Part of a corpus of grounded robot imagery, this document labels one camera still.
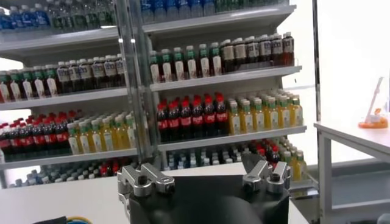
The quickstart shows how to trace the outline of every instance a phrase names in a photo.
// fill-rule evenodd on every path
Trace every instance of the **water bottle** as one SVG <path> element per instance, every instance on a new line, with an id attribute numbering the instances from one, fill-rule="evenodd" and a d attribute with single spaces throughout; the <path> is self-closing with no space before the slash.
<path id="1" fill-rule="evenodd" d="M 154 21 L 161 23 L 166 21 L 166 10 L 164 0 L 154 1 Z"/>
<path id="2" fill-rule="evenodd" d="M 203 5 L 203 15 L 204 16 L 211 16 L 215 15 L 215 4 L 214 0 L 204 0 Z"/>
<path id="3" fill-rule="evenodd" d="M 190 19 L 191 8 L 188 0 L 179 0 L 179 19 Z"/>
<path id="4" fill-rule="evenodd" d="M 145 24 L 149 24 L 154 21 L 152 0 L 141 0 L 141 13 L 142 20 Z"/>
<path id="5" fill-rule="evenodd" d="M 191 2 L 191 17 L 197 18 L 203 16 L 203 8 L 200 0 L 192 0 Z"/>
<path id="6" fill-rule="evenodd" d="M 167 0 L 166 2 L 166 20 L 175 21 L 179 19 L 179 11 L 177 10 L 176 0 Z"/>

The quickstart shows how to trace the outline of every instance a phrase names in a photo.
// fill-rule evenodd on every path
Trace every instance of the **white shelf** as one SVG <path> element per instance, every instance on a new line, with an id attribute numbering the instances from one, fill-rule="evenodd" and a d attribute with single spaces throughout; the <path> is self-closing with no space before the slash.
<path id="1" fill-rule="evenodd" d="M 0 170 L 29 167 L 29 166 L 60 164 L 60 163 L 73 163 L 73 162 L 89 161 L 95 159 L 109 159 L 109 158 L 116 158 L 116 157 L 123 157 L 123 156 L 133 156 L 136 154 L 137 154 L 137 150 L 133 148 L 127 150 L 116 150 L 116 151 L 89 153 L 89 154 L 81 154 L 81 155 L 58 156 L 58 157 L 51 157 L 51 158 L 3 163 L 0 164 Z"/>
<path id="2" fill-rule="evenodd" d="M 283 76 L 283 75 L 289 75 L 289 74 L 299 72 L 300 70 L 302 70 L 302 66 L 256 69 L 256 70 L 240 71 L 240 72 L 235 72 L 233 74 L 207 77 L 201 79 L 190 79 L 190 80 L 176 81 L 176 82 L 156 83 L 156 84 L 151 84 L 150 88 L 152 92 L 156 92 L 156 91 L 163 91 L 169 89 L 180 89 L 180 88 L 187 88 L 187 87 L 194 87 L 194 86 L 212 85 L 218 83 L 239 82 L 241 80 L 260 79 L 264 77 Z"/>
<path id="3" fill-rule="evenodd" d="M 74 93 L 70 95 L 50 97 L 45 99 L 25 100 L 12 103 L 0 103 L 0 110 L 15 110 L 23 108 L 41 107 L 47 105 L 57 105 L 63 103 L 73 103 L 88 100 L 104 99 L 110 97 L 127 96 L 126 88 L 115 88 L 101 91 L 90 91 L 85 93 Z"/>
<path id="4" fill-rule="evenodd" d="M 160 144 L 158 145 L 158 149 L 159 151 L 172 151 L 178 149 L 190 149 L 190 148 L 198 148 L 198 147 L 205 147 L 211 145 L 230 144 L 236 142 L 251 141 L 256 139 L 273 138 L 273 137 L 284 136 L 284 135 L 304 133 L 306 129 L 307 129 L 306 126 L 299 126 L 299 127 L 282 128 L 276 130 L 248 133 L 242 135 L 232 135 L 232 136 L 224 136 L 218 138 Z"/>

